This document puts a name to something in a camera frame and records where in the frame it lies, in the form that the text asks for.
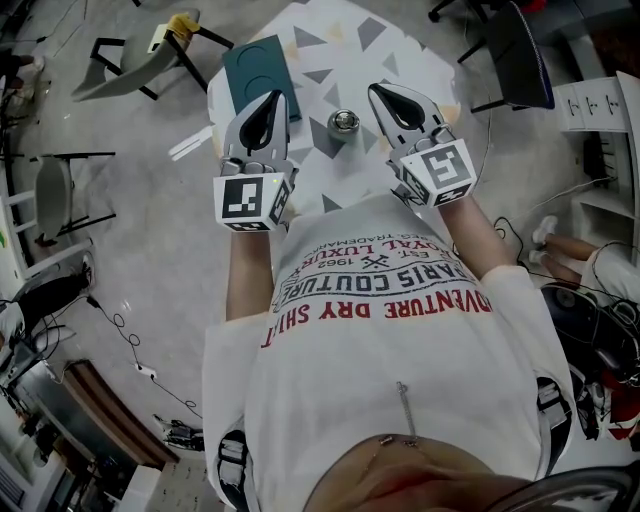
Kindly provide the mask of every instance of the metal cup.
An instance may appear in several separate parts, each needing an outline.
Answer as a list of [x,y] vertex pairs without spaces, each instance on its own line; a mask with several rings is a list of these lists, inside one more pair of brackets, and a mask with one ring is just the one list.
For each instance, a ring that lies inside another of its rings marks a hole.
[[360,118],[351,110],[337,110],[329,116],[327,128],[332,137],[348,140],[360,129]]

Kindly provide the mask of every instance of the green book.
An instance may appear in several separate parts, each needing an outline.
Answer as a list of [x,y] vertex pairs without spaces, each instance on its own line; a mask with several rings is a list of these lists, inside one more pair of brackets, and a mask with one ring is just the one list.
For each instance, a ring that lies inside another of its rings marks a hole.
[[289,120],[302,119],[278,36],[234,48],[224,54],[223,62],[236,114],[263,94],[280,90],[289,103]]

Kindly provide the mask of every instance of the gray chair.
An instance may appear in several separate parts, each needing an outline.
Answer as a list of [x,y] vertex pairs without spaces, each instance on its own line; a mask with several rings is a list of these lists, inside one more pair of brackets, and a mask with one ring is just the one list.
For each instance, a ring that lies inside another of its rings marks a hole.
[[[187,71],[198,82],[203,91],[207,92],[207,82],[202,78],[197,68],[193,65],[187,54],[188,41],[182,41],[174,37],[173,32],[167,31],[162,42],[152,52],[148,53],[149,44],[158,27],[162,23],[167,23],[174,14],[187,13],[193,21],[198,21],[200,11],[197,9],[173,8],[170,11],[154,16],[139,26],[136,33],[124,39],[111,39],[99,37],[96,39],[89,66],[82,83],[71,93],[71,98],[75,102],[108,98],[111,96],[122,96],[135,90],[140,90],[152,100],[157,100],[158,95],[150,91],[145,85],[153,78],[164,71],[184,65]],[[233,43],[227,39],[210,32],[205,28],[200,28],[195,34],[206,37],[227,48],[233,48]],[[120,67],[106,57],[100,55],[102,46],[121,46],[122,56]],[[105,70],[116,75],[115,78],[107,80]]]
[[12,196],[13,200],[9,204],[19,204],[32,200],[35,215],[32,221],[18,226],[15,229],[16,233],[35,227],[40,233],[38,238],[35,239],[36,243],[40,246],[48,247],[56,244],[54,239],[58,236],[66,235],[98,222],[113,219],[116,216],[115,213],[92,220],[89,219],[88,215],[72,220],[73,182],[70,169],[72,159],[112,155],[115,155],[115,153],[60,153],[32,158],[32,162],[40,164],[34,188],[31,191]]

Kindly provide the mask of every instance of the necklace chain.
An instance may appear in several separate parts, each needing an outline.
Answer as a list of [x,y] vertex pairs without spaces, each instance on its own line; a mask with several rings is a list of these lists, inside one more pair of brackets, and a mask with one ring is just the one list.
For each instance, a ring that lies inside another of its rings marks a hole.
[[[407,398],[407,391],[409,388],[402,382],[396,382],[396,389],[398,391],[398,394],[400,395],[400,400],[402,401],[402,407],[404,408],[404,415],[407,418],[407,423],[409,424],[409,434],[411,437],[411,439],[402,441],[402,444],[407,448],[417,450],[418,453],[420,453],[420,455],[422,455],[428,461],[429,458],[427,457],[427,454],[425,454],[418,446],[418,436],[416,435],[416,428],[413,422],[413,415],[411,414],[411,409],[409,407],[409,399]],[[380,439],[378,439],[378,448],[375,451],[375,453],[372,455],[372,457],[369,459],[369,462],[367,463],[367,465],[365,466],[364,471],[360,476],[359,482],[362,482],[364,477],[367,476],[367,474],[369,473],[369,470],[373,466],[373,463],[375,462],[375,460],[378,458],[378,455],[380,454],[382,449],[385,448],[386,446],[389,446],[390,444],[393,444],[395,441],[396,441],[396,438],[392,434],[386,434],[382,436]]]

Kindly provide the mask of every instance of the leg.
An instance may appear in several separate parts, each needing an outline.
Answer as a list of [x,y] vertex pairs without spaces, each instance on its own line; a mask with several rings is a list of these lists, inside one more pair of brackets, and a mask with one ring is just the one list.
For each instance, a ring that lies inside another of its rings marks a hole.
[[580,284],[580,280],[582,279],[580,274],[574,272],[569,267],[565,267],[562,263],[558,263],[548,254],[544,254],[540,258],[540,263],[559,281],[566,281],[576,285]]
[[233,43],[231,41],[229,41],[228,39],[225,39],[222,36],[219,36],[218,34],[214,34],[213,32],[211,32],[210,30],[207,30],[204,27],[200,27],[200,30],[198,30],[195,33],[198,34],[199,36],[206,37],[211,41],[215,41],[216,43],[221,44],[222,46],[226,46],[227,48],[229,48],[229,50],[233,48]]
[[491,110],[492,108],[501,107],[502,105],[506,105],[504,100],[494,101],[493,103],[487,103],[486,105],[481,105],[480,107],[475,107],[471,109],[472,114],[477,114],[478,112],[484,112],[485,110]]
[[105,220],[113,219],[113,218],[115,218],[115,216],[116,216],[115,213],[111,213],[109,215],[105,215],[104,217],[100,217],[99,219],[95,219],[95,220],[91,220],[89,222],[85,222],[84,224],[78,224],[80,222],[80,220],[76,220],[75,223],[72,222],[71,225],[68,225],[64,229],[60,230],[60,232],[58,233],[58,236],[69,234],[72,231],[77,231],[78,229],[86,228],[87,226],[91,226],[93,224],[97,224],[98,222],[102,222],[102,221],[105,221]]
[[[116,66],[109,59],[104,58],[102,55],[95,55],[95,56],[92,56],[91,58],[102,62],[102,64],[104,64],[105,67],[109,71],[111,71],[114,75],[120,76],[122,74],[122,71],[120,71],[120,68],[118,66]],[[138,90],[140,92],[142,92],[143,94],[145,94],[146,96],[149,96],[149,98],[151,98],[153,101],[157,101],[158,95],[155,92],[153,92],[150,89],[148,89],[147,87],[142,86]]]
[[469,57],[471,57],[474,53],[476,53],[480,48],[482,48],[486,44],[487,44],[487,40],[483,37],[482,39],[480,39],[480,41],[478,41],[471,48],[469,48],[462,57],[458,59],[458,64],[461,64],[463,61],[467,60]]
[[198,69],[193,65],[193,62],[191,62],[191,59],[187,57],[186,53],[184,53],[184,50],[182,49],[178,41],[175,40],[175,37],[173,36],[173,32],[167,32],[167,35],[165,36],[165,38],[167,41],[169,41],[169,44],[176,51],[176,54],[178,56],[178,59],[180,59],[180,62],[184,64],[184,67],[187,68],[187,71],[191,73],[191,76],[193,76],[195,81],[198,82],[198,85],[202,87],[202,90],[206,94],[207,87],[208,87],[207,82],[205,81],[204,78],[202,78],[202,75],[200,74]]
[[25,293],[18,304],[24,315],[25,332],[30,333],[45,316],[61,310],[89,286],[84,274],[49,281]]
[[569,236],[555,235],[549,233],[545,237],[545,242],[548,248],[555,249],[561,252],[569,258],[573,258],[578,261],[587,261],[589,256],[597,251],[598,248],[595,245],[580,240],[578,238],[571,238]]
[[60,158],[62,160],[73,160],[74,158],[89,158],[90,156],[113,156],[115,155],[114,151],[103,151],[103,152],[95,152],[95,153],[58,153],[55,155],[42,155],[42,156],[52,156],[55,158]]
[[438,11],[444,9],[447,5],[452,4],[454,1],[455,0],[443,0],[442,2],[440,2],[433,9],[431,9],[431,11],[429,11],[429,19],[434,23],[440,21],[440,14],[438,14]]
[[65,260],[68,257],[73,256],[74,254],[77,254],[79,252],[84,252],[92,245],[93,245],[93,242],[91,241],[91,239],[87,238],[86,240],[84,240],[79,244],[72,245],[71,247],[67,247],[64,250],[55,253],[53,256],[49,256],[48,258],[42,261],[39,261],[38,263],[36,263],[35,265],[32,265],[31,267],[27,267],[24,272],[24,277],[25,279],[30,279],[36,274],[42,272],[45,268],[48,268],[52,265],[57,265],[62,260]]

